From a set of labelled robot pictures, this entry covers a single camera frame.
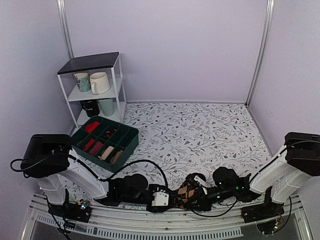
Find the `brown argyle sock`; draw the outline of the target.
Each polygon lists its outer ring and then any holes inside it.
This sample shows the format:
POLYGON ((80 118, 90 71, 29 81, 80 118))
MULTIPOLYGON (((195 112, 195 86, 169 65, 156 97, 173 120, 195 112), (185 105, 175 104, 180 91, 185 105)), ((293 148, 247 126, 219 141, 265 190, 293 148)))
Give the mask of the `brown argyle sock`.
POLYGON ((203 188, 194 180, 196 176, 198 176, 204 182, 206 181, 206 177, 202 173, 195 172, 188 174, 182 185, 175 190, 176 208, 186 210, 188 204, 190 204, 192 201, 200 199, 200 197, 204 194, 203 188))

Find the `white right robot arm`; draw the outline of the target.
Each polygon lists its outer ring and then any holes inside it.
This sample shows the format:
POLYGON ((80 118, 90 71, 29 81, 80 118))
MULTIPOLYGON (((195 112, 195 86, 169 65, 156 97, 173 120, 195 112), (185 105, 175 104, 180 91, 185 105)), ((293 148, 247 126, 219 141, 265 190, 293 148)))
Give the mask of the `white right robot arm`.
POLYGON ((186 178, 185 198, 191 210, 207 212, 214 203, 231 197, 249 203, 271 189, 270 198, 258 208, 262 218, 269 218, 307 180, 319 175, 320 136, 289 132, 284 145, 254 176, 240 177, 231 168, 219 167, 212 174, 215 185, 210 186, 200 174, 193 173, 186 178))

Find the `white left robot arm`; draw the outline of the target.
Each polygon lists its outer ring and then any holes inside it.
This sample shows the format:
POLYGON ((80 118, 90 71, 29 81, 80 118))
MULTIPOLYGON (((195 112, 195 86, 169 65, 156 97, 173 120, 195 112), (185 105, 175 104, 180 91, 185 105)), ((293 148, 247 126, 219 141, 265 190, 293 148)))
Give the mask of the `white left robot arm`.
POLYGON ((177 206, 178 192, 168 186, 150 184, 145 176, 136 173, 124 177, 103 178, 80 160, 66 134, 34 134, 27 145, 20 170, 37 180, 51 204, 63 216, 74 213, 74 205, 59 183, 63 176, 75 183, 96 202, 117 207, 121 203, 146 205, 152 213, 162 213, 177 206))

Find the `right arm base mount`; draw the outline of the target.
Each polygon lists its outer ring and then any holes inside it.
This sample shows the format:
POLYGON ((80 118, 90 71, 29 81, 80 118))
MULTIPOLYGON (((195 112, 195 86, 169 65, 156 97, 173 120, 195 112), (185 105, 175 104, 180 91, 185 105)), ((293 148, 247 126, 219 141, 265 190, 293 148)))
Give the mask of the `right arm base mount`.
POLYGON ((284 204, 278 204, 271 201, 271 198, 264 199, 261 204, 243 207, 241 217, 245 223, 258 222, 273 218, 272 221, 258 223, 257 230, 263 235, 272 235, 278 232, 285 223, 282 214, 284 214, 284 204))

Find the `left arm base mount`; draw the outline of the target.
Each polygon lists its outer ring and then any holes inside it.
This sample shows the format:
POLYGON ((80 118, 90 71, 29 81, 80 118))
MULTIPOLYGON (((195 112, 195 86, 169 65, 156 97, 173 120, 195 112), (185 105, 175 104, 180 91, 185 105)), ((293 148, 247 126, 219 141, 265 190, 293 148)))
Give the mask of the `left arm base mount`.
POLYGON ((80 199, 77 202, 70 202, 69 196, 69 191, 65 189, 65 197, 62 205, 52 204, 47 201, 48 212, 54 216, 62 217, 64 220, 88 223, 92 213, 90 202, 84 199, 80 199))

